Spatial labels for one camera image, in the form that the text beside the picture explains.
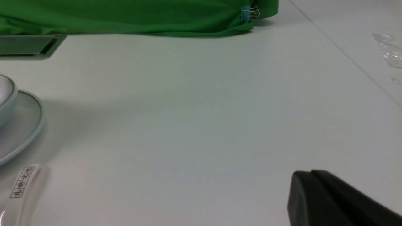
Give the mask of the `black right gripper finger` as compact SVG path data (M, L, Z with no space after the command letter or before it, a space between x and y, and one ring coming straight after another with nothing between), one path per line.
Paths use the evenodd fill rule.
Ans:
M292 226L400 226L401 215L326 170L292 174L287 211Z

